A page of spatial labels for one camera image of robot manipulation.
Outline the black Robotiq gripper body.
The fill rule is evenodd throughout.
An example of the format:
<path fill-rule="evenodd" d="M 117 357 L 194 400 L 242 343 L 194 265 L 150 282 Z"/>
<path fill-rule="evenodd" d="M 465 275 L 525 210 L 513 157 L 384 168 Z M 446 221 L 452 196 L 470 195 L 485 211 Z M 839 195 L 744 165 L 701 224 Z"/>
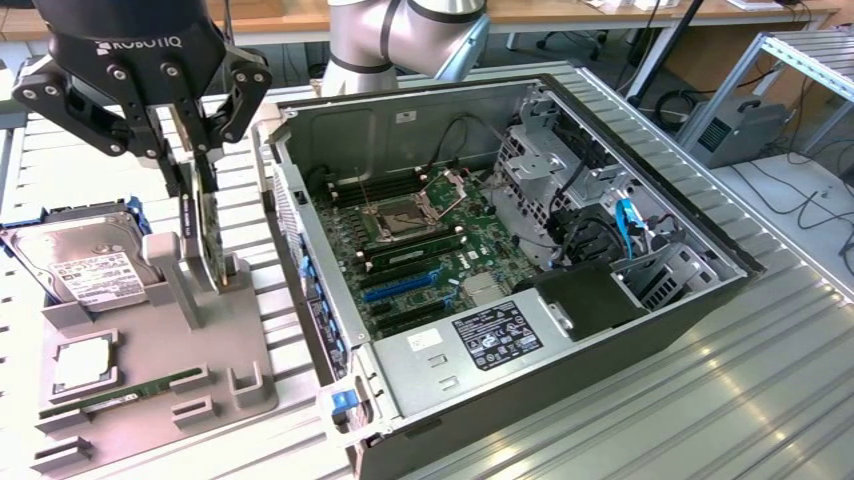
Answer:
<path fill-rule="evenodd" d="M 221 30 L 203 1 L 38 1 L 51 31 L 50 54 L 77 79 L 113 99 L 126 70 L 146 103 L 170 103 L 170 76 L 179 68 L 190 98 L 199 99 L 226 55 Z"/>

